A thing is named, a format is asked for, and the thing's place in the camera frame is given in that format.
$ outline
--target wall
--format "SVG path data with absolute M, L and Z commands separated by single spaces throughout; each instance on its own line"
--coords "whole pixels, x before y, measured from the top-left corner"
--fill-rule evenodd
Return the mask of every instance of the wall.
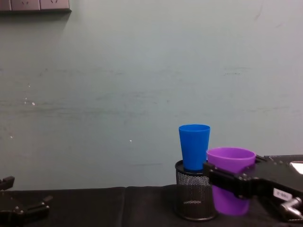
M 301 0 L 71 1 L 0 17 L 15 189 L 174 183 L 186 123 L 211 125 L 210 147 L 303 153 Z

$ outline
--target purple plastic cup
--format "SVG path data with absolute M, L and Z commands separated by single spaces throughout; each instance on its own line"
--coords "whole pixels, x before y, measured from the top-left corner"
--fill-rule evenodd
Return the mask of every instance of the purple plastic cup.
M 255 163 L 256 154 L 243 148 L 214 148 L 207 152 L 210 164 L 218 168 L 240 173 L 245 167 Z M 250 201 L 238 199 L 232 192 L 212 186 L 214 206 L 226 215 L 244 215 L 248 212 Z

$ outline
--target pen holder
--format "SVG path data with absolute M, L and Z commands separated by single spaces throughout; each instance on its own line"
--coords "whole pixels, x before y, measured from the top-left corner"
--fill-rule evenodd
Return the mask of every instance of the pen holder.
M 207 221 L 216 217 L 213 193 L 208 177 L 203 171 L 190 172 L 183 167 L 183 161 L 175 165 L 177 196 L 175 212 L 191 221 Z

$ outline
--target blue plastic cup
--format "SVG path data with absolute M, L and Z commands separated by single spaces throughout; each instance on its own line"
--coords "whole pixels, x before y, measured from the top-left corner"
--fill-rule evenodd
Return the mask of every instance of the blue plastic cup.
M 210 127 L 203 124 L 188 124 L 179 127 L 183 166 L 187 170 L 203 169 L 208 149 Z

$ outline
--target black clamp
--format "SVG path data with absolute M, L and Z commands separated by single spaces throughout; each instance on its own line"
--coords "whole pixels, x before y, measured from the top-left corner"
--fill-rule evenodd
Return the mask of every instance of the black clamp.
M 14 184 L 14 177 L 7 177 L 0 181 L 0 190 L 7 190 Z M 44 198 L 41 202 L 31 206 L 22 203 L 10 196 L 8 192 L 0 193 L 0 225 L 22 227 L 26 223 L 36 221 L 48 216 L 52 196 Z
M 234 193 L 238 198 L 265 198 L 282 219 L 303 222 L 303 175 L 288 163 L 268 161 L 257 156 L 256 163 L 240 174 L 203 164 L 212 185 Z

